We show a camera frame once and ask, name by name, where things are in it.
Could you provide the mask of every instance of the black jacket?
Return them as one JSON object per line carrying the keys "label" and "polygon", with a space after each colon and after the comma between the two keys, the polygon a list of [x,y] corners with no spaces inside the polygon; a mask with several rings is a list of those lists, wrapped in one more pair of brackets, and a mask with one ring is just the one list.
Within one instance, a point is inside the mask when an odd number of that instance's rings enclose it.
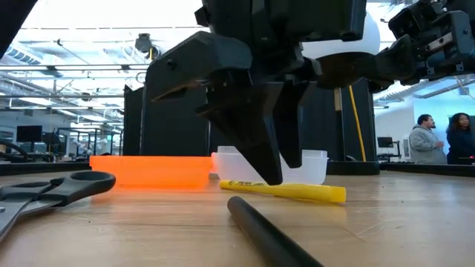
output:
{"label": "black jacket", "polygon": [[470,164],[463,157],[475,156],[475,140],[470,131],[454,130],[448,131],[447,141],[449,152],[447,155],[448,164]]}

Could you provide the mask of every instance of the orange tray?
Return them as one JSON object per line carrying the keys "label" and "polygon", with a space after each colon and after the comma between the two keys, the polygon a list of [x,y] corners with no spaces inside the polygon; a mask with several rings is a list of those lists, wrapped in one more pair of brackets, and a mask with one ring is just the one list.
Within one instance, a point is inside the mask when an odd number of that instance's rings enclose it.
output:
{"label": "orange tray", "polygon": [[209,156],[91,156],[93,171],[115,175],[114,188],[196,189],[208,184]]}

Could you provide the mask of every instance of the yellow highlighter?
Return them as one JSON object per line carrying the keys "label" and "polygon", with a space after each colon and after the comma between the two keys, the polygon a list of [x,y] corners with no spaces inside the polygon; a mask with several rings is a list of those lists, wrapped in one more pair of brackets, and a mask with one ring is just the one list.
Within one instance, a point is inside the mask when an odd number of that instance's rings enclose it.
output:
{"label": "yellow highlighter", "polygon": [[328,185],[267,185],[263,182],[221,180],[220,188],[237,191],[248,191],[260,194],[271,194],[276,197],[289,197],[301,200],[317,200],[339,203],[343,203],[347,200],[346,188]]}

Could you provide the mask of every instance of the workbench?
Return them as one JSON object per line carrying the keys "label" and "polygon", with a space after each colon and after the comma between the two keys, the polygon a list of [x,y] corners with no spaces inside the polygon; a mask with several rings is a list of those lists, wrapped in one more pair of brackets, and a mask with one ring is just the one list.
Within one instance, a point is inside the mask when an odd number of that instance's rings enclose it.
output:
{"label": "workbench", "polygon": [[0,244],[0,266],[263,266],[230,218],[234,195],[327,267],[475,262],[475,179],[383,171],[325,184],[345,186],[347,203],[222,191],[217,178],[200,191],[112,191],[17,222]]}

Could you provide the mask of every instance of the black scissor handle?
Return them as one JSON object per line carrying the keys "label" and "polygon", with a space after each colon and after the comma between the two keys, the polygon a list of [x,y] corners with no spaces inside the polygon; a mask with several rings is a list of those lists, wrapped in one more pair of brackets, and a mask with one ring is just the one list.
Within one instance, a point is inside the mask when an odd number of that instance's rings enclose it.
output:
{"label": "black scissor handle", "polygon": [[51,184],[57,186],[42,194],[40,200],[60,201],[55,207],[62,207],[85,197],[101,194],[111,190],[116,177],[101,171],[82,171],[69,177],[53,179]]}
{"label": "black scissor handle", "polygon": [[50,182],[25,182],[0,188],[0,200],[31,198],[37,200],[41,194],[53,188]]}

